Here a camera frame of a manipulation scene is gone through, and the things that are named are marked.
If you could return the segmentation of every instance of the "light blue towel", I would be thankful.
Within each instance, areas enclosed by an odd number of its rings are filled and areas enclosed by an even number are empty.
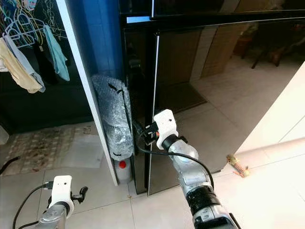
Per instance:
[[[42,88],[39,90],[40,92],[44,92],[46,90],[44,83],[41,79],[41,76],[35,72],[35,70],[32,68],[32,65],[29,63],[28,59],[25,57],[25,55],[17,48],[14,41],[7,35],[3,36],[6,45],[11,50],[11,52],[15,55],[17,60],[22,64],[25,71],[31,75],[41,86]]]
[[[62,54],[61,47],[54,38],[51,29],[48,25],[43,27],[44,34],[53,60],[55,72],[65,81],[70,81],[68,69],[66,66],[67,58]]]

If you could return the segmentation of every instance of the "black cable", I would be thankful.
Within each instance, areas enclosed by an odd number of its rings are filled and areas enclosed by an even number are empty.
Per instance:
[[[5,163],[2,168],[0,169],[0,175],[4,172],[4,170],[10,165],[10,163],[17,161],[18,159],[20,159],[20,156],[14,157],[11,160],[9,160],[7,163]]]
[[[22,228],[26,228],[26,227],[29,227],[29,226],[33,226],[33,225],[38,224],[38,223],[39,223],[39,221],[35,221],[35,222],[32,222],[32,223],[27,223],[27,224],[22,225],[18,229],[22,229]]]
[[[43,187],[46,187],[46,185],[44,184],[44,185],[40,185],[40,186],[36,187],[32,192],[30,192],[30,193],[28,194],[28,196],[27,196],[27,197],[24,199],[24,201],[21,203],[21,205],[20,205],[20,207],[19,207],[19,209],[18,209],[18,211],[17,211],[17,213],[16,213],[16,215],[15,215],[15,217],[14,217],[12,229],[16,229],[17,217],[18,217],[18,215],[19,215],[19,213],[20,213],[20,211],[21,211],[23,205],[25,204],[25,202],[26,202],[26,201],[28,200],[28,198],[30,197],[30,195],[32,195],[36,190],[38,190],[38,189],[40,189],[40,188],[43,188]]]
[[[140,135],[138,136],[138,140],[136,141],[136,146],[138,147],[138,149],[140,151],[142,151],[143,153],[147,153],[147,154],[155,154],[155,155],[163,155],[163,156],[182,156],[182,157],[185,157],[187,159],[190,159],[192,161],[195,161],[197,162],[198,164],[200,164],[205,170],[206,172],[208,173],[208,176],[210,178],[210,181],[211,181],[211,185],[214,189],[214,180],[213,180],[213,177],[212,177],[212,174],[211,172],[209,171],[209,169],[205,166],[205,164],[203,164],[201,161],[197,160],[196,158],[193,158],[191,156],[188,156],[188,155],[185,155],[185,154],[179,154],[179,153],[168,153],[168,152],[155,152],[155,151],[151,151],[151,150],[147,150],[147,149],[143,149],[143,148],[140,148],[139,147],[139,141],[142,137],[142,135],[144,134],[145,132],[142,132],[140,133]]]

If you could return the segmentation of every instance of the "plastic bottle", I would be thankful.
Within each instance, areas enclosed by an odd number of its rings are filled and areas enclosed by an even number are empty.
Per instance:
[[[132,168],[130,159],[114,161],[116,176],[120,184],[127,184],[132,180]]]

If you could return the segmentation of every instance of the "yellow cloth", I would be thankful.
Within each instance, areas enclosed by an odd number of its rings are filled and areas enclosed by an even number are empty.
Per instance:
[[[42,86],[26,72],[22,64],[9,50],[3,38],[0,38],[0,58],[3,60],[5,67],[11,73],[13,80],[20,87],[28,90],[29,93],[35,93],[42,88]]]

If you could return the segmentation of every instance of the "floor mat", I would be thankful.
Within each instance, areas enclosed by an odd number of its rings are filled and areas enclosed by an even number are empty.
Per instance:
[[[160,87],[156,110],[171,109],[173,113],[178,113],[206,102],[189,83],[180,83]]]
[[[2,175],[37,172],[68,166],[64,163],[64,158],[68,153],[71,156],[69,149],[75,145],[75,142],[82,139],[92,139],[92,136],[96,141],[98,139],[96,135],[96,127],[94,123],[90,123],[64,125],[12,136],[14,139],[5,160],[8,161],[16,156],[20,156],[20,159],[11,163]]]

